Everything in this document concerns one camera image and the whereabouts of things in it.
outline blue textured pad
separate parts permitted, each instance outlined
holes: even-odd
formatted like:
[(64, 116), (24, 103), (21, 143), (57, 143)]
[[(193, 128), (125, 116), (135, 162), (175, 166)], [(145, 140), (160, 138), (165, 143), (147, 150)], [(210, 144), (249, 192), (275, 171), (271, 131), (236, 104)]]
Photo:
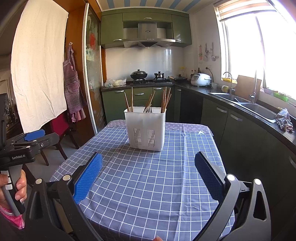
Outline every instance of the blue textured pad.
[(95, 154), (93, 159), (89, 161), (83, 173), (74, 184), (73, 198), (77, 204), (86, 198), (91, 186), (99, 175), (102, 168), (102, 162), (102, 155), (99, 153)]
[(209, 190), (211, 197), (219, 202), (223, 201), (224, 185), (215, 173), (215, 170), (210, 166), (208, 161), (200, 152), (195, 155), (194, 164), (207, 189)]
[(33, 141), (36, 140), (40, 137), (45, 136), (45, 131), (43, 129), (37, 130), (37, 131), (33, 131), (30, 133), (27, 133), (26, 136), (24, 137), (25, 141)]

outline stainless steel range hood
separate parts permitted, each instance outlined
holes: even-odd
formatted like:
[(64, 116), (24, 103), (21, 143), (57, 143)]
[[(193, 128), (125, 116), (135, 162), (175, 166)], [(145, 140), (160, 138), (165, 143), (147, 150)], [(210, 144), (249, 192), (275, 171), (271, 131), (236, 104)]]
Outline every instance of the stainless steel range hood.
[(169, 47), (176, 40), (157, 37), (157, 23), (138, 23), (138, 38), (124, 39), (124, 47)]

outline black countertop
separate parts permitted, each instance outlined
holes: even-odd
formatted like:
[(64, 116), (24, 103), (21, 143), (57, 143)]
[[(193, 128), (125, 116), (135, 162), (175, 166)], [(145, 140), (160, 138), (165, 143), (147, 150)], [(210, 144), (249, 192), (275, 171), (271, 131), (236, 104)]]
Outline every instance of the black countertop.
[(270, 123), (266, 121), (265, 119), (261, 118), (260, 116), (254, 114), (251, 111), (248, 111), (247, 109), (232, 103), (228, 100), (224, 100), (222, 98), (219, 98), (215, 95), (210, 94), (210, 92), (216, 92), (220, 93), (221, 91), (213, 90), (210, 88), (205, 87), (197, 87), (193, 86), (190, 83), (177, 83), (175, 81), (172, 82), (172, 84), (161, 84), (161, 83), (155, 83), (155, 84), (145, 84), (145, 85), (122, 85), (118, 87), (102, 87), (102, 91), (110, 91), (110, 90), (119, 90), (119, 89), (128, 89), (128, 88), (139, 88), (139, 87), (155, 87), (155, 86), (173, 86), (175, 85), (177, 88), (181, 88), (187, 91), (191, 91), (193, 93), (196, 93), (198, 95), (201, 95), (204, 98), (210, 99), (211, 101), (220, 104), (230, 110), (235, 111), (236, 113), (246, 117), (247, 119), (253, 121), (263, 129), (265, 129), (267, 132), (272, 134), (274, 137), (276, 137), (279, 141), (281, 141), (285, 146), (287, 146), (295, 155), (296, 155), (296, 133), (291, 133), (287, 131), (282, 131), (279, 126), (276, 123)]

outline sink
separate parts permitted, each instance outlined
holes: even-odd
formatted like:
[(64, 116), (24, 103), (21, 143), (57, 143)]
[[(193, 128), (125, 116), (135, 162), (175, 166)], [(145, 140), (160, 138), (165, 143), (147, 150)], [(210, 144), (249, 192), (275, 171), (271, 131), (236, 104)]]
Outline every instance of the sink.
[(258, 104), (240, 103), (240, 105), (254, 112), (255, 114), (261, 116), (262, 118), (266, 119), (270, 123), (276, 122), (276, 114)]
[(247, 99), (244, 99), (242, 97), (239, 97), (239, 96), (236, 96), (236, 95), (230, 95), (230, 94), (227, 94), (227, 93), (210, 93), (212, 95), (216, 95), (220, 98), (223, 98), (223, 99), (226, 99), (226, 100), (230, 100), (232, 102), (235, 102), (235, 103), (250, 103), (249, 100)]

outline white plastic basket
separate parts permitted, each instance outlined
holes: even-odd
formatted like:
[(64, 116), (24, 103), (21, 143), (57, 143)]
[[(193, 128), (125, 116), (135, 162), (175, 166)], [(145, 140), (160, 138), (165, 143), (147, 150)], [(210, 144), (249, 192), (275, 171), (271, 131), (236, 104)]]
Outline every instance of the white plastic basket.
[(130, 146), (161, 151), (165, 142), (165, 112), (160, 113), (160, 107), (152, 107), (152, 113), (143, 113), (144, 109), (134, 107), (133, 112), (124, 111)]

